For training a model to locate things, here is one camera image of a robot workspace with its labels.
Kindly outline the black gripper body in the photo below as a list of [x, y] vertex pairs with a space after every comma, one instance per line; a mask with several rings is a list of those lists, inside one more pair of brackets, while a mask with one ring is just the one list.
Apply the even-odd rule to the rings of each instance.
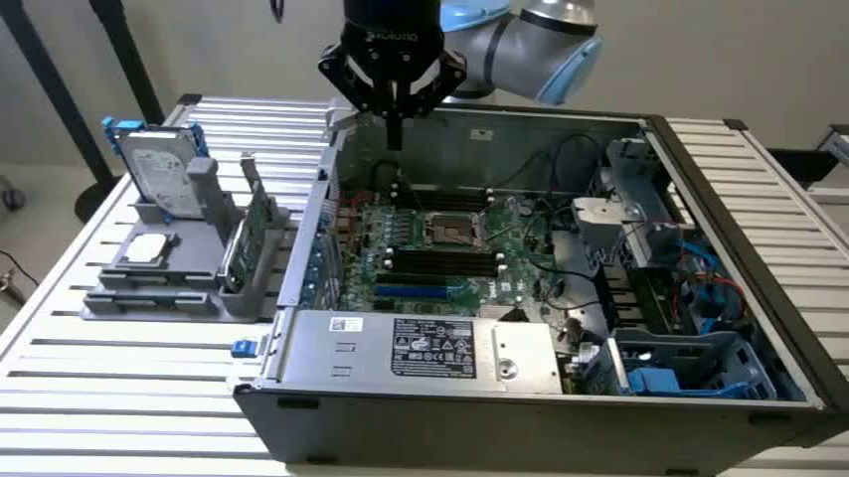
[[[434, 60], [445, 50], [438, 1], [346, 1], [339, 43], [349, 48], [357, 66], [393, 80], [394, 97], [402, 61]], [[437, 73], [437, 64], [413, 83], [418, 90]]]

